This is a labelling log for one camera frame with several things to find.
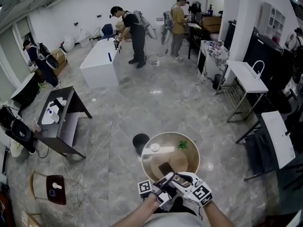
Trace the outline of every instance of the gray pants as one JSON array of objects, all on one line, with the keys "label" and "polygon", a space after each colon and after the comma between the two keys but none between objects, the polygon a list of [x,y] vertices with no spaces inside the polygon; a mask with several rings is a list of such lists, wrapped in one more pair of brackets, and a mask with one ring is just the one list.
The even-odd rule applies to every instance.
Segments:
[{"label": "gray pants", "polygon": [[171,51],[170,55],[174,57],[179,56],[179,50],[183,43],[184,34],[180,35],[172,35],[172,42],[171,42]]}]

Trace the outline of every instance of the trash bin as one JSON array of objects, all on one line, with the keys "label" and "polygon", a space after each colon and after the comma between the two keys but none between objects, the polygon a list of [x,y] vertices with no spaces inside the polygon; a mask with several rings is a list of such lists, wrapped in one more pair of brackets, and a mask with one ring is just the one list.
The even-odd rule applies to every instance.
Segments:
[{"label": "trash bin", "polygon": [[215,74],[215,76],[214,76],[214,82],[213,82],[213,89],[214,90],[217,90],[221,79],[222,79],[222,75],[221,74]]},{"label": "trash bin", "polygon": [[138,155],[142,154],[143,148],[149,140],[150,138],[146,134],[137,134],[133,138],[133,145]]}]

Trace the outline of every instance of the gray tile floor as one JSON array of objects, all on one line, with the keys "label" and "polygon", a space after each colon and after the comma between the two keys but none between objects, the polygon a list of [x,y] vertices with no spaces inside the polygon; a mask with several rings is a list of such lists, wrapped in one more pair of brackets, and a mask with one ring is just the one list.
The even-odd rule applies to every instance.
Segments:
[{"label": "gray tile floor", "polygon": [[[147,54],[164,52],[159,41],[147,41]],[[266,207],[276,207],[278,190],[276,174],[266,178],[244,182],[250,173],[246,151],[234,141],[247,129],[246,123],[226,123],[229,105],[224,95],[214,95],[209,84],[201,84],[196,75],[197,56],[183,62],[169,56],[160,57],[160,66],[146,65],[138,70],[127,61],[132,58],[132,45],[126,44],[123,69],[127,74],[124,84],[118,88],[89,89],[79,69],[91,47],[76,48],[67,54],[69,64],[59,78],[62,87],[74,86],[79,97],[92,114],[80,118],[74,147],[87,156],[68,155],[63,159],[73,179],[79,179],[78,197],[68,191],[73,181],[67,173],[61,155],[49,150],[46,158],[29,156],[22,163],[12,157],[7,160],[8,183],[17,225],[21,223],[21,211],[41,212],[46,226],[72,227],[78,215],[86,227],[110,226],[134,210],[141,202],[137,182],[147,179],[141,162],[132,146],[132,138],[138,133],[150,137],[166,131],[175,131],[190,137],[197,145],[201,164],[198,176],[203,178],[214,192],[214,201],[238,227],[250,227],[264,215]],[[181,55],[186,58],[188,43],[184,41]],[[50,86],[44,88],[35,101],[23,112],[26,123],[32,125],[39,117],[48,97]],[[112,134],[103,142],[112,125],[125,113]],[[38,143],[41,156],[47,147]],[[67,205],[34,200],[29,190],[29,178],[36,170],[46,175],[63,175],[66,181]],[[37,196],[45,196],[45,180],[35,177]],[[187,203],[197,211],[195,206]],[[204,218],[204,226],[209,226]]]}]

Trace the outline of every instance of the yellow shirt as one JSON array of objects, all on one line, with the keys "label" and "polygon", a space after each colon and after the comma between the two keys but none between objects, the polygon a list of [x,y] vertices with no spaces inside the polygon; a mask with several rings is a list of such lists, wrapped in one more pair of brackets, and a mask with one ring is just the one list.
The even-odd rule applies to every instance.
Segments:
[{"label": "yellow shirt", "polygon": [[174,25],[172,32],[176,35],[184,34],[184,11],[183,9],[175,5],[172,9],[172,19],[174,20]]}]

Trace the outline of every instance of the wire rack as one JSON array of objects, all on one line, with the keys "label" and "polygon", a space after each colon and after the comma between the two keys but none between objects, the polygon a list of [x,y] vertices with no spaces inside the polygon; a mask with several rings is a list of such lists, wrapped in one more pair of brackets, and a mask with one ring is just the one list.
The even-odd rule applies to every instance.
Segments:
[{"label": "wire rack", "polygon": [[[238,83],[232,85],[222,85],[221,86],[224,94],[227,97],[229,104],[232,107],[232,110],[235,110],[242,98],[245,96],[245,91],[241,88]],[[248,100],[245,98],[238,109],[235,111],[235,114],[248,113],[251,110],[251,106]]]}]

